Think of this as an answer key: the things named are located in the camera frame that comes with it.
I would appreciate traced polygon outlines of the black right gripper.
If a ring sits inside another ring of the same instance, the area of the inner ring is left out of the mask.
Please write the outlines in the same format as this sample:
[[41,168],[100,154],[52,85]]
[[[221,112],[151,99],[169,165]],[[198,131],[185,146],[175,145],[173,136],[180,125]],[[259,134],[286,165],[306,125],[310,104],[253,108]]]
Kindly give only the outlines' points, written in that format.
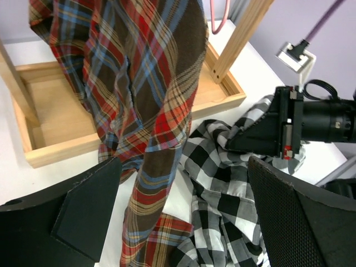
[[[282,159],[292,159],[301,146],[303,94],[298,86],[280,86],[273,95],[264,96],[261,102],[262,122],[234,134],[228,139],[226,148],[259,155],[280,154]],[[279,129],[265,122],[278,122]]]

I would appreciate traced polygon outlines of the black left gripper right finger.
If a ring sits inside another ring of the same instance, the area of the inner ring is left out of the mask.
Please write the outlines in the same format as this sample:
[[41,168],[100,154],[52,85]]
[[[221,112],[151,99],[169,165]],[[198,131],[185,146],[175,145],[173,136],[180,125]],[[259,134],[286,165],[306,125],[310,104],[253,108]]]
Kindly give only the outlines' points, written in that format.
[[355,200],[252,156],[248,178],[271,266],[355,266]]

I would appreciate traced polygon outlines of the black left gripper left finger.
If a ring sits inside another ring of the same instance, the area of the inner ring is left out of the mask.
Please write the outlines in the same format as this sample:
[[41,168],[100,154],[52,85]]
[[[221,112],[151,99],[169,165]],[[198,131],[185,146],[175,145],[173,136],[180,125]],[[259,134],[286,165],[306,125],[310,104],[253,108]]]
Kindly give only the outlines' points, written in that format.
[[1,205],[1,266],[94,266],[121,176],[113,157]]

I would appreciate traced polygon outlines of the black white checkered shirt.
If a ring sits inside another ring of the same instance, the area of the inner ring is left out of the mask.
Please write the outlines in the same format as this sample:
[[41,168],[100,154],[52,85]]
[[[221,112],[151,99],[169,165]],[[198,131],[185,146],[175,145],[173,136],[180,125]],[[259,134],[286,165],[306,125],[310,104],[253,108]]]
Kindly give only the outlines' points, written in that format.
[[272,100],[264,96],[234,125],[205,120],[190,135],[180,164],[192,183],[193,231],[173,250],[170,266],[269,266],[248,179],[250,154],[226,144],[261,119]]

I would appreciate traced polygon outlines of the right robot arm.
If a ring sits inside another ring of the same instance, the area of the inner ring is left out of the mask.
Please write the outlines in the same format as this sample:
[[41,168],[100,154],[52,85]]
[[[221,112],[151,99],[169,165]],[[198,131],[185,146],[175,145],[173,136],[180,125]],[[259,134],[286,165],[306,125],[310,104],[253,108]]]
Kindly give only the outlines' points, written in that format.
[[322,100],[298,86],[279,86],[256,102],[232,126],[226,149],[272,158],[272,165],[294,174],[302,165],[304,142],[355,143],[355,100],[343,100],[322,80],[311,80],[326,90]]

